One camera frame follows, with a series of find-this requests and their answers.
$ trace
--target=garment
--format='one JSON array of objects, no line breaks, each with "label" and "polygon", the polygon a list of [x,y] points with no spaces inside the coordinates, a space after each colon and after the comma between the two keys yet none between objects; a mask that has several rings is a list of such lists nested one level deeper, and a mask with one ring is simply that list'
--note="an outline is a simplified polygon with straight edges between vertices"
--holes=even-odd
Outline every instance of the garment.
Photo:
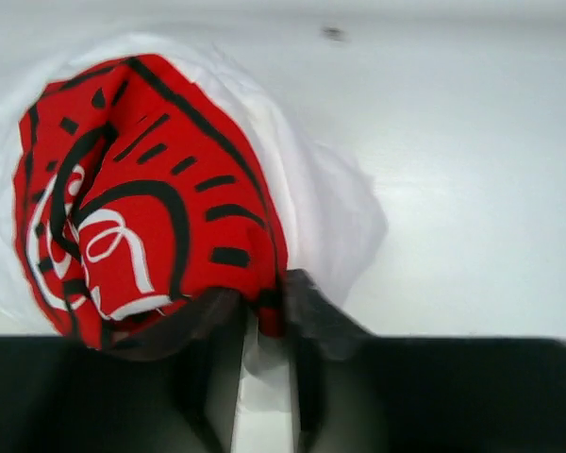
[{"label": "garment", "polygon": [[[167,315],[206,286],[237,287],[255,299],[291,268],[307,269],[340,304],[375,255],[383,214],[352,157],[309,140],[217,52],[124,35],[40,60],[10,80],[18,85],[0,95],[0,279],[8,282],[0,308],[31,328],[46,329],[48,316],[58,332],[75,327],[100,347],[105,325],[124,328],[130,315],[148,311]],[[76,150],[77,166],[64,156],[76,146],[87,153]],[[42,156],[30,169],[32,154]],[[206,169],[194,175],[204,158]],[[139,189],[147,179],[177,185],[194,227],[171,227],[172,211]],[[113,199],[124,185],[135,197]],[[36,210],[42,202],[50,209]],[[130,261],[135,235],[141,248],[150,245],[146,260]],[[193,258],[173,273],[180,255],[172,244],[181,242],[204,264]],[[116,271],[114,260],[149,264],[135,274]],[[52,283],[41,288],[43,273]],[[142,274],[148,278],[139,281]],[[264,316],[276,334],[275,317]],[[80,318],[84,326],[75,326]]]}]

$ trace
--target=white table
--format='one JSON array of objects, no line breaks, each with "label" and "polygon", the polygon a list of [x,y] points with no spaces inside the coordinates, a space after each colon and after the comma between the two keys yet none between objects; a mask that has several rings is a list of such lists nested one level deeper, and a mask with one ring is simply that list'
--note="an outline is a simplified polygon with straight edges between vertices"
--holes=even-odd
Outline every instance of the white table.
[{"label": "white table", "polygon": [[[358,153],[390,223],[346,305],[366,327],[566,339],[566,0],[70,3],[0,0],[0,66],[92,30],[209,39]],[[1,314],[0,332],[24,333]],[[241,412],[237,451],[289,451],[285,412]]]}]

